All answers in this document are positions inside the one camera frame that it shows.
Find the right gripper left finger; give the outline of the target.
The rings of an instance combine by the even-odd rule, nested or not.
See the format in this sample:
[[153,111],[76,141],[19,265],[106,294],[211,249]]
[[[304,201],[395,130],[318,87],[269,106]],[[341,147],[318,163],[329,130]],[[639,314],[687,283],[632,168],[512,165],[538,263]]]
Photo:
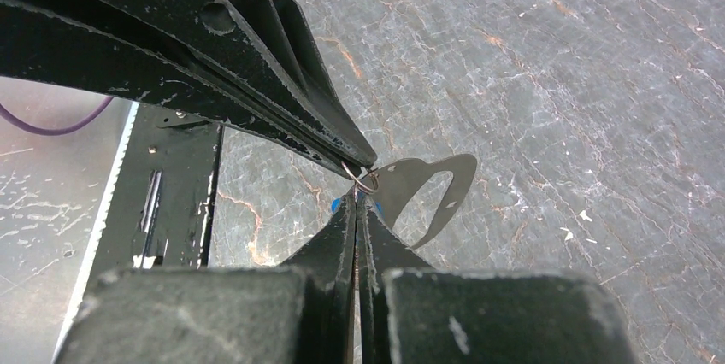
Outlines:
[[350,363],[355,210],[277,267],[114,269],[84,296],[59,363]]

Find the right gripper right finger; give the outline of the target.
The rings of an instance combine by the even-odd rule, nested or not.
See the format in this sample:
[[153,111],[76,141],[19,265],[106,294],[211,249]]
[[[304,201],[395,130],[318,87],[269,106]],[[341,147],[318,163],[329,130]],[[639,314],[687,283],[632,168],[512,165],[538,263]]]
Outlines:
[[635,363],[618,301],[561,269],[443,271],[357,200],[366,363]]

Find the blue key tag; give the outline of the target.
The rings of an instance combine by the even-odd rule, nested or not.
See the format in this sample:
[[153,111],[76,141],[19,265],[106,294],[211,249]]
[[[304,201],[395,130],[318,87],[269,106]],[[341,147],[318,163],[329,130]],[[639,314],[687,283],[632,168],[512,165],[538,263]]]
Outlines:
[[380,190],[380,177],[375,169],[368,168],[365,176],[355,176],[344,161],[342,166],[353,182],[352,187],[345,193],[346,196],[352,195],[357,200],[360,196],[371,196]]

